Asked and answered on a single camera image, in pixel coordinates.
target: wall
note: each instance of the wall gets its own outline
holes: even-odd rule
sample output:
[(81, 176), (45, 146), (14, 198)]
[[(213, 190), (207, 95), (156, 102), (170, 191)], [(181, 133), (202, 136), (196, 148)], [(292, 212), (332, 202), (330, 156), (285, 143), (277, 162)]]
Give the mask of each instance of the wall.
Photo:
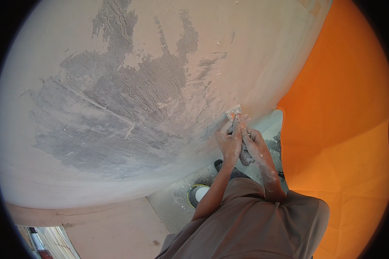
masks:
[(153, 193), (221, 154), (304, 65), (331, 1), (41, 1), (0, 77), (0, 187), (30, 208)]
[(63, 225), (82, 259), (154, 258), (169, 231), (147, 198), (103, 206), (40, 210), (7, 204), (14, 223)]

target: dusty floor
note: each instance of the dusty floor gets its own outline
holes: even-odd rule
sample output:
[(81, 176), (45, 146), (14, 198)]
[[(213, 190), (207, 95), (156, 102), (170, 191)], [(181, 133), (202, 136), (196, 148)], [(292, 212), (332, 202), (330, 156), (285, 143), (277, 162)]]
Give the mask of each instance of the dusty floor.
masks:
[[(280, 131), (282, 126), (282, 112), (275, 110), (254, 128), (261, 131), (263, 138), (270, 150), (271, 156), (278, 172), (282, 172), (281, 163), (281, 143)], [(240, 161), (236, 165), (240, 171), (244, 172), (251, 179), (262, 184), (259, 171), (253, 166), (245, 167)], [(213, 164), (189, 175), (185, 179), (178, 181), (167, 188), (157, 191), (148, 196), (151, 205), (156, 210), (158, 216), (170, 231), (177, 233), (185, 226), (194, 214), (195, 209), (187, 201), (187, 191), (195, 184), (205, 184), (210, 186), (217, 175)], [(287, 192), (288, 186), (285, 179), (281, 179), (281, 187)]]

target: person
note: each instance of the person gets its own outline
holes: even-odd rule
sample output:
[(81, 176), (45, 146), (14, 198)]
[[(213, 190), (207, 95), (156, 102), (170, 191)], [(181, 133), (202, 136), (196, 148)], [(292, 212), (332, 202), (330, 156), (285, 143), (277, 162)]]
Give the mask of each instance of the person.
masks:
[[(326, 202), (291, 190), (285, 194), (261, 133), (246, 127), (241, 114), (215, 138), (223, 153), (219, 173), (191, 222), (166, 236), (156, 258), (311, 258), (327, 229)], [(231, 178), (242, 141), (263, 186), (246, 177)]]

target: t-shirt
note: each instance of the t-shirt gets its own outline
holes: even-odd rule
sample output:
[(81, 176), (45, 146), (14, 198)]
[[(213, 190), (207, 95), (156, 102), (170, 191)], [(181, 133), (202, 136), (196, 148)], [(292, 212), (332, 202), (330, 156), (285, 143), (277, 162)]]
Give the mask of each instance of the t-shirt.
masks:
[(168, 235), (156, 258), (311, 258), (327, 228), (328, 205), (291, 190), (284, 204), (273, 204), (264, 193), (252, 179), (232, 179), (220, 208)]

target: orange fabric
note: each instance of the orange fabric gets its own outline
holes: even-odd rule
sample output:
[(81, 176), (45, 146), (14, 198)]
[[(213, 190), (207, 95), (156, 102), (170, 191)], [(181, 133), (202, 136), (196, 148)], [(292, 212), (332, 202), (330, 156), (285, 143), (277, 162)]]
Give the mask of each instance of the orange fabric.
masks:
[(289, 188), (331, 210), (314, 258), (356, 258), (389, 200), (389, 64), (350, 0), (333, 1), (279, 107)]

